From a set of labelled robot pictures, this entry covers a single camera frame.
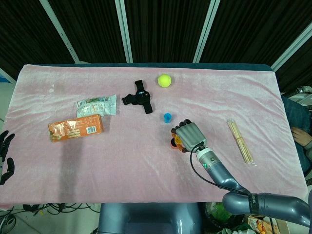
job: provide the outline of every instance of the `floor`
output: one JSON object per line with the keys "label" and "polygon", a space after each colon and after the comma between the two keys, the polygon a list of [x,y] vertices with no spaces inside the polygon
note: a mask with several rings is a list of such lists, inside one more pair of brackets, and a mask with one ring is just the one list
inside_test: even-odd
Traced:
{"label": "floor", "polygon": [[[12,92],[12,87],[9,84],[0,83],[0,110],[2,110],[1,118],[4,119],[8,108]],[[312,97],[307,97],[304,101],[305,105],[312,104]],[[2,131],[2,122],[0,121],[0,132]],[[100,204],[89,204],[94,210],[99,211]],[[21,206],[16,206],[15,209],[21,209]],[[78,209],[68,214],[49,214],[46,210],[42,213],[38,213],[36,216],[30,212],[24,212],[16,214],[17,222],[10,234],[90,234],[95,228],[98,227],[99,214],[91,211],[90,209]],[[307,234],[308,228],[300,225],[287,223],[290,234]]]}

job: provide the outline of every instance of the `plastic snack bag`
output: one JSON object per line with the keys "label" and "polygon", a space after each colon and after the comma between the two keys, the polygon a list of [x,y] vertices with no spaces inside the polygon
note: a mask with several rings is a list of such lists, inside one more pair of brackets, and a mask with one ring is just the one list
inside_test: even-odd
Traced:
{"label": "plastic snack bag", "polygon": [[76,102],[77,118],[94,114],[116,115],[116,94]]}

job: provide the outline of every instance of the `yellow ball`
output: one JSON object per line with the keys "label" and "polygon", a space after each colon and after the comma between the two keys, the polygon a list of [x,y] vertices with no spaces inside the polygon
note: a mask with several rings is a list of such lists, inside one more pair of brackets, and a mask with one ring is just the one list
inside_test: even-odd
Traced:
{"label": "yellow ball", "polygon": [[162,74],[158,77],[158,84],[160,87],[167,88],[171,84],[171,77],[167,74]]}

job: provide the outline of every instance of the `pink blanket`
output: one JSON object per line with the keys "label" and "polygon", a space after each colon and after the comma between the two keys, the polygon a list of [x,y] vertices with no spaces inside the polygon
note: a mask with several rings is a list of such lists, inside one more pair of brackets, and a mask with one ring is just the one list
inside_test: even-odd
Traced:
{"label": "pink blanket", "polygon": [[[170,74],[161,88],[156,78]],[[153,113],[122,104],[142,79]],[[48,123],[76,117],[75,102],[117,94],[105,132],[52,143]],[[173,115],[171,124],[163,115]],[[257,166],[246,165],[226,118],[237,122]],[[189,118],[232,175],[253,193],[307,193],[274,72],[174,68],[69,68],[26,65],[6,117],[16,134],[15,174],[0,203],[221,201],[227,192],[192,171],[189,154],[170,148],[172,127]],[[210,179],[194,157],[198,171]]]}

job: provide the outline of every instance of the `robotic hand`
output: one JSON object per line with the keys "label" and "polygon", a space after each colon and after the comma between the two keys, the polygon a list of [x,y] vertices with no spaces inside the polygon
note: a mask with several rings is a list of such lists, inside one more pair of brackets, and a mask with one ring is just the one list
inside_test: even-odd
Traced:
{"label": "robotic hand", "polygon": [[[251,194],[242,187],[217,158],[212,149],[207,147],[207,140],[195,123],[186,119],[184,122],[180,122],[179,126],[173,128],[172,133],[180,137],[184,147],[191,154],[197,153],[197,159],[216,183],[216,186],[230,191],[224,195],[222,200],[227,211],[234,215],[263,215],[306,227],[310,226],[312,206],[309,208],[308,204],[303,200],[293,196],[268,193]],[[309,194],[309,204],[312,205],[312,193]]]}
{"label": "robotic hand", "polygon": [[0,185],[3,185],[13,174],[14,174],[14,161],[12,158],[7,159],[8,169],[7,172],[2,175],[3,165],[5,162],[6,154],[9,150],[9,145],[11,140],[14,138],[15,134],[8,135],[8,131],[4,131],[0,134]]}

